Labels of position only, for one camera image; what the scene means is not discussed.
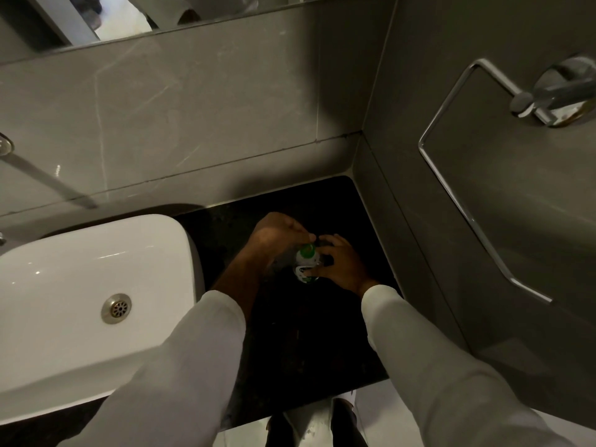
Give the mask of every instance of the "chrome drain cover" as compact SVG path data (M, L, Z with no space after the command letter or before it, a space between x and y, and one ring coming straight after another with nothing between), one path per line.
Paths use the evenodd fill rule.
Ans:
M116 293L110 296L101 308L101 319L113 325L124 321L130 314L132 308L132 301L129 296L124 293Z

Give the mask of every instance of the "backsplash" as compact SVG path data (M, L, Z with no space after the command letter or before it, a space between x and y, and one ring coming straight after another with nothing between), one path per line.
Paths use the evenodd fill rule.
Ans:
M354 140L323 140L361 130L394 2L326 0L0 67L16 145L0 231L30 241L52 229L25 224L99 219L131 194L214 204L345 170Z

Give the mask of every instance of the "white shirt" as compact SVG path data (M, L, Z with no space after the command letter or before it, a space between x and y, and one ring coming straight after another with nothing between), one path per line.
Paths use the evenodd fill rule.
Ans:
M495 369L459 349L393 288L370 288L362 315L427 447L572 447L518 401ZM153 360L60 446L211 447L245 331L236 302L208 291Z

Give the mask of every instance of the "white sink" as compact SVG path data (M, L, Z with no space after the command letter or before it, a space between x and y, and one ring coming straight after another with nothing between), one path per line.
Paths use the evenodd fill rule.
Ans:
M151 214L0 255L0 424L126 383L203 291L192 248L177 221ZM113 307L116 318L106 306L106 323L117 294L131 305Z

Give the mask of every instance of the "countertop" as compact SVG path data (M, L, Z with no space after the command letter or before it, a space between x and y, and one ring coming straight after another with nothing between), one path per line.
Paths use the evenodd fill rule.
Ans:
M367 212L347 176L176 214L181 208L164 206L143 213L169 214L184 226L197 247L206 288L242 248L257 221L270 211L296 218L317 235L339 233L354 246L374 278L397 288ZM291 267L282 265L268 275L257 296L222 429L387 378L368 345L358 297L327 279L303 284ZM84 428L101 403L96 400L0 426L0 446L55 446Z

